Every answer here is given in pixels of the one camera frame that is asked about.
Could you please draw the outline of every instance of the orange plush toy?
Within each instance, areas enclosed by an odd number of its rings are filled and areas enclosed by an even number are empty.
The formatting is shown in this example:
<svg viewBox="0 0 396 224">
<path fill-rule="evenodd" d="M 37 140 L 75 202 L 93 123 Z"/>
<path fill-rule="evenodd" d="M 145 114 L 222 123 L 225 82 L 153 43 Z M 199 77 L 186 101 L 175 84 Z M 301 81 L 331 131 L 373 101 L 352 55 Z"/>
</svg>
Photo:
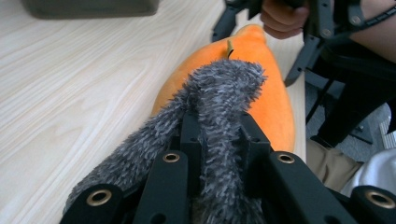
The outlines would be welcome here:
<svg viewBox="0 0 396 224">
<path fill-rule="evenodd" d="M 230 56 L 229 43 L 233 46 L 233 53 Z M 290 98 L 275 57 L 266 45 L 264 30 L 259 25 L 248 25 L 239 30 L 236 35 L 195 51 L 165 82 L 157 96 L 151 115 L 156 115 L 168 100 L 173 98 L 194 70 L 228 57 L 259 63 L 262 66 L 263 75 L 267 79 L 262 85 L 262 95 L 251 104 L 248 113 L 268 137 L 274 150 L 292 152 L 295 130 Z"/>
</svg>

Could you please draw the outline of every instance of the person's arm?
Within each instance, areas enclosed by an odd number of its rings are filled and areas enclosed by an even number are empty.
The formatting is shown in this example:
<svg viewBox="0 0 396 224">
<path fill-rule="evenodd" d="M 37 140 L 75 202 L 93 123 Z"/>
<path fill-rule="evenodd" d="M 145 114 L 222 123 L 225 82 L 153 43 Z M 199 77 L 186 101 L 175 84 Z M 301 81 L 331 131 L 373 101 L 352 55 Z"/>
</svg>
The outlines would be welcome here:
<svg viewBox="0 0 396 224">
<path fill-rule="evenodd" d="M 371 19 L 391 7 L 395 0 L 361 0 L 361 10 L 366 20 Z M 292 8 L 282 0 L 264 0 L 261 19 L 267 34 L 279 38 L 289 38 L 302 31 L 309 15 L 309 5 Z M 350 37 L 374 53 L 396 63 L 396 16 L 392 16 L 366 30 Z"/>
<path fill-rule="evenodd" d="M 396 6 L 395 0 L 361 0 L 361 10 L 366 20 L 380 15 L 394 6 Z M 373 27 L 357 32 L 350 38 L 383 58 L 396 63 L 396 15 Z"/>
</svg>

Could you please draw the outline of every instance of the black strap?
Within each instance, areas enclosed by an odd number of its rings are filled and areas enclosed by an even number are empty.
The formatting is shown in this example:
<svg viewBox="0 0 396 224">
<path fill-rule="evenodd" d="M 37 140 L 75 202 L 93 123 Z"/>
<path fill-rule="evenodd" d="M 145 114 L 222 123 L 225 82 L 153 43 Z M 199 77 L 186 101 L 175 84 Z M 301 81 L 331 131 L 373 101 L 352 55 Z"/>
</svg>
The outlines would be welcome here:
<svg viewBox="0 0 396 224">
<path fill-rule="evenodd" d="M 395 14 L 396 14 L 396 6 L 391 7 L 386 12 L 384 12 L 384 13 L 382 13 L 368 21 L 365 21 L 364 24 L 362 26 L 360 26 L 359 30 L 364 30 L 369 27 L 375 26 L 375 25 L 379 24 L 381 21 L 385 21 Z"/>
</svg>

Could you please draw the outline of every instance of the khaki pants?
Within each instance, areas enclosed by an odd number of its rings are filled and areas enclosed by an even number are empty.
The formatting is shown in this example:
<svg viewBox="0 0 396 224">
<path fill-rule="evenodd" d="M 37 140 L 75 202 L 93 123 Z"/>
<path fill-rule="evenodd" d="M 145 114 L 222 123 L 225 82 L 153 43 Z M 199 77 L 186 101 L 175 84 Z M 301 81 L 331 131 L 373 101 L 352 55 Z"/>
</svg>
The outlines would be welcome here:
<svg viewBox="0 0 396 224">
<path fill-rule="evenodd" d="M 361 168 L 361 163 L 340 150 L 323 147 L 312 140 L 306 142 L 306 164 L 326 187 L 335 191 L 340 191 Z"/>
</svg>

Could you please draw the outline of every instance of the gray carpet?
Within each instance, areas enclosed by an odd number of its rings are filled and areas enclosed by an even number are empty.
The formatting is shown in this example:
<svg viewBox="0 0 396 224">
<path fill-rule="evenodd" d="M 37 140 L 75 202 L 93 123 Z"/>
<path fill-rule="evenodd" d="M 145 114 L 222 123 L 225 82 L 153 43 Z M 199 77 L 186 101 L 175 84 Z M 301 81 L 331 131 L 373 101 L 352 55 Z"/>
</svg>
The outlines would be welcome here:
<svg viewBox="0 0 396 224">
<path fill-rule="evenodd" d="M 318 88 L 309 83 L 305 83 L 305 113 L 308 114 L 314 102 L 318 98 Z M 373 144 L 367 144 L 356 137 L 348 136 L 336 148 L 342 150 L 355 161 L 368 161 L 369 158 L 379 150 L 384 149 L 379 124 L 390 116 L 388 105 L 382 105 L 374 111 L 368 118 L 368 124 L 373 137 Z M 315 135 L 325 118 L 325 110 L 321 105 L 316 110 L 314 116 L 306 126 L 306 137 Z"/>
</svg>

